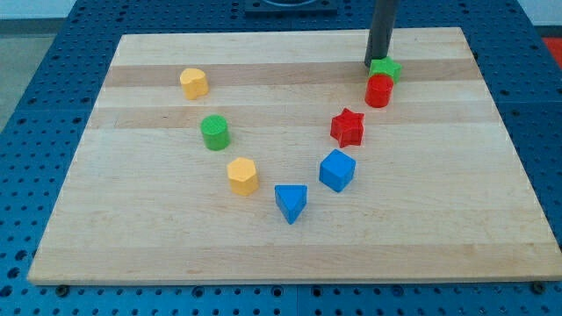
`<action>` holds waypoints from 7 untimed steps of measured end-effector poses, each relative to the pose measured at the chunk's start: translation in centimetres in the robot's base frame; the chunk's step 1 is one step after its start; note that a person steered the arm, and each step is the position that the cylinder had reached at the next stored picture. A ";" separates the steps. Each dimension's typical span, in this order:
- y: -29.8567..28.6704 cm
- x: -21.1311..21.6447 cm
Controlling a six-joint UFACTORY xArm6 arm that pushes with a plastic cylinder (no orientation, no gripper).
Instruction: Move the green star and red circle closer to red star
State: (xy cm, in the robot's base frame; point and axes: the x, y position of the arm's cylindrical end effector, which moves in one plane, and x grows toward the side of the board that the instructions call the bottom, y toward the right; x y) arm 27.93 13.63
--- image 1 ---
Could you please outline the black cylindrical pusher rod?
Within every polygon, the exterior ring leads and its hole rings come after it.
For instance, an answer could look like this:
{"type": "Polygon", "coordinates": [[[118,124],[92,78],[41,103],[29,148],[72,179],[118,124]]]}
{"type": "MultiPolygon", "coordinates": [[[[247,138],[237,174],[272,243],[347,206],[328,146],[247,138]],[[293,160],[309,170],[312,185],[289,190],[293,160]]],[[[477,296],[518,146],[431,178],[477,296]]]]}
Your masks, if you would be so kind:
{"type": "Polygon", "coordinates": [[[364,57],[367,68],[374,60],[387,56],[398,8],[399,0],[375,1],[364,57]]]}

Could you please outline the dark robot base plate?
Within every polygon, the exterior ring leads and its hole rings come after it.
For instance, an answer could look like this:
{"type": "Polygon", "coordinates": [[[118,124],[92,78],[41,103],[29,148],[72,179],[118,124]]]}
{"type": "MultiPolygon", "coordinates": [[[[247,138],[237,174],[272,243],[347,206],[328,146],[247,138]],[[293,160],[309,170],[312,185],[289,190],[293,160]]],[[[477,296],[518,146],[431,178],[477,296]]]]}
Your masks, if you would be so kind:
{"type": "Polygon", "coordinates": [[[338,0],[244,0],[246,15],[267,13],[335,13],[338,0]]]}

